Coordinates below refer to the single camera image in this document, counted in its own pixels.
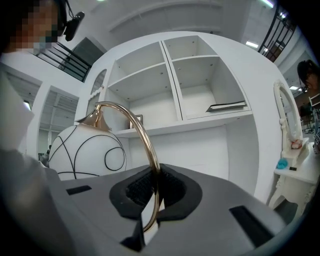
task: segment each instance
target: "white cabinet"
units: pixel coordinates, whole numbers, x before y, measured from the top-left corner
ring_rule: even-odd
[[[248,101],[232,71],[198,35],[154,42],[116,59],[106,84],[106,100],[142,115],[154,135],[221,126],[252,114],[249,106],[206,112],[210,105]],[[138,136],[121,117],[113,118],[111,128],[123,138]]]

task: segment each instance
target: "black slot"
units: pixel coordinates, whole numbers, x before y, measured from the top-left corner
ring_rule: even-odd
[[[89,187],[88,185],[85,185],[85,186],[77,186],[77,187],[69,188],[66,190],[66,192],[71,196],[71,195],[79,194],[88,190],[92,190],[92,188]]]
[[[229,211],[255,247],[259,247],[273,238],[273,235],[243,205],[231,208]]]

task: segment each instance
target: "picture frame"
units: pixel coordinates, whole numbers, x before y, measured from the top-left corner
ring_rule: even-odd
[[[144,124],[144,119],[143,119],[142,114],[136,114],[135,116],[139,119],[141,124]],[[130,120],[128,120],[128,129],[133,129],[133,128],[134,128],[134,126],[133,126],[132,122],[130,122]]]

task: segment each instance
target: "black line pattern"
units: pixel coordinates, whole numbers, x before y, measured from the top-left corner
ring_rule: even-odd
[[[69,137],[74,133],[74,131],[76,130],[77,127],[78,127],[78,126],[75,125],[75,128],[74,128],[73,131],[70,133],[70,135],[65,139],[65,141],[63,141],[63,139],[62,139],[60,136],[57,136],[57,137],[54,139],[54,141],[53,141],[53,143],[54,143],[55,140],[56,140],[57,138],[59,138],[59,139],[61,140],[61,145],[59,145],[58,148],[53,152],[52,156],[51,156],[50,159],[49,159],[49,162],[50,162],[50,160],[52,159],[52,157],[55,155],[55,153],[57,152],[57,150],[58,150],[61,146],[63,146],[64,149],[65,149],[65,151],[66,151],[66,153],[67,153],[67,155],[68,155],[68,157],[69,157],[69,161],[70,161],[71,168],[72,168],[72,171],[62,171],[62,172],[58,172],[58,175],[59,175],[59,174],[63,174],[63,173],[73,173],[75,179],[77,179],[77,175],[76,175],[76,174],[87,174],[87,175],[99,176],[99,175],[93,174],[93,173],[86,173],[86,172],[76,171],[76,158],[77,158],[77,154],[78,154],[80,148],[81,148],[87,141],[91,140],[92,138],[99,137],[99,136],[109,137],[109,138],[115,140],[115,141],[119,144],[119,146],[116,146],[116,147],[114,147],[114,148],[111,148],[110,150],[108,150],[108,151],[105,153],[105,155],[104,155],[104,165],[105,165],[105,167],[106,167],[108,170],[115,172],[115,171],[120,170],[120,169],[124,166],[124,164],[125,164],[124,170],[127,169],[127,155],[126,155],[126,152],[125,152],[125,150],[124,150],[124,148],[123,148],[122,143],[120,142],[120,140],[119,140],[116,136],[115,136],[115,137],[116,137],[116,139],[115,139],[115,138],[113,138],[112,136],[105,135],[105,134],[95,135],[95,136],[92,136],[92,137],[86,139],[86,140],[80,145],[80,147],[77,149],[77,151],[76,151],[76,153],[75,153],[75,156],[74,156],[74,160],[73,160],[73,162],[72,162],[71,157],[70,157],[70,155],[69,155],[69,152],[68,152],[68,150],[67,150],[67,147],[66,147],[66,145],[65,145],[65,142],[66,142],[67,139],[69,139]],[[120,167],[119,169],[111,169],[111,168],[109,168],[108,165],[107,165],[107,162],[106,162],[107,154],[108,154],[110,151],[114,150],[114,149],[122,149],[122,152],[123,152],[123,163],[122,163],[122,165],[121,165],[121,167]]]

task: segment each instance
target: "white vanity table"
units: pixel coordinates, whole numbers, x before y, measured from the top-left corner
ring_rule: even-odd
[[[300,217],[308,202],[310,202],[320,174],[320,155],[313,151],[313,143],[309,143],[308,150],[300,155],[296,165],[296,171],[275,169],[274,173],[280,175],[276,184],[269,206],[275,208],[285,197],[289,202],[298,205],[294,218]]]

